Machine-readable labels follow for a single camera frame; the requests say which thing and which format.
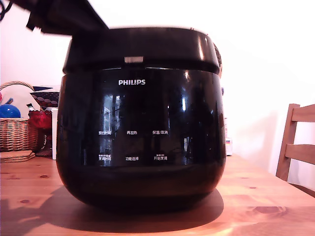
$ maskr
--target chair slat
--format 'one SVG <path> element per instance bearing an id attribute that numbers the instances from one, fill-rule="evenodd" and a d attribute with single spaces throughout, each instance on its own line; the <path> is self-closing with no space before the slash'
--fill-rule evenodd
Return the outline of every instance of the chair slat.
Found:
<path id="1" fill-rule="evenodd" d="M 293 109 L 292 121 L 315 122 L 315 104 Z"/>
<path id="2" fill-rule="evenodd" d="M 315 145 L 286 145 L 285 156 L 315 165 Z"/>

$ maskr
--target black object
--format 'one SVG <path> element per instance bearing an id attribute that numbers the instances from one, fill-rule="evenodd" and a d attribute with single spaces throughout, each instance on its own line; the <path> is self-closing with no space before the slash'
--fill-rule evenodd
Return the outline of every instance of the black object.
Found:
<path id="1" fill-rule="evenodd" d="M 52 87 L 33 86 L 33 89 L 34 91 L 41 91 L 41 90 L 52 89 Z"/>
<path id="2" fill-rule="evenodd" d="M 0 7 L 1 7 L 0 21 L 3 20 L 4 15 L 11 9 L 12 4 L 13 4 L 13 3 L 9 2 L 8 6 L 5 8 L 3 2 L 0 0 Z"/>
<path id="3" fill-rule="evenodd" d="M 58 112 L 57 167 L 69 192 L 106 210 L 191 207 L 225 166 L 211 39 L 174 28 L 73 36 Z"/>
<path id="4" fill-rule="evenodd" d="M 108 27 L 87 0 L 12 0 L 31 12 L 27 27 L 43 33 L 74 35 L 107 30 Z"/>

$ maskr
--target chair backrest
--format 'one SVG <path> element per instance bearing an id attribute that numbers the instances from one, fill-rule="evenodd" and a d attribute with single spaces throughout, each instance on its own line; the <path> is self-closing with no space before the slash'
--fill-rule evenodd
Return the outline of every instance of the chair backrest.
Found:
<path id="1" fill-rule="evenodd" d="M 297 122 L 315 122 L 315 104 L 290 104 L 287 112 L 276 176 L 287 181 L 291 159 L 315 165 L 315 145 L 294 145 Z"/>

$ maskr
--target table surface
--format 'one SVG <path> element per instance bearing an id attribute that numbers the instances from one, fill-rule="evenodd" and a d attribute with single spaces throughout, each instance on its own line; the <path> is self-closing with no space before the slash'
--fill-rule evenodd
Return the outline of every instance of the table surface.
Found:
<path id="1" fill-rule="evenodd" d="M 115 215 L 81 203 L 55 161 L 1 164 L 1 235 L 315 235 L 315 198 L 248 161 L 228 157 L 217 189 L 198 207 L 155 215 Z"/>

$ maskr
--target white wall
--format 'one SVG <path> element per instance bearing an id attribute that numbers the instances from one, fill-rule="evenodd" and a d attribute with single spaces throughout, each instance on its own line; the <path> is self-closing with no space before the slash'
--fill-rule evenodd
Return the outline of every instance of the white wall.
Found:
<path id="1" fill-rule="evenodd" d="M 315 3 L 310 0 L 90 1 L 110 27 L 177 26 L 208 33 L 222 55 L 234 153 L 275 173 L 289 103 L 315 103 Z M 69 38 L 31 33 L 12 8 L 1 23 L 1 83 L 60 83 Z M 315 144 L 315 126 L 296 141 Z M 292 162 L 289 180 L 315 189 L 315 167 Z"/>

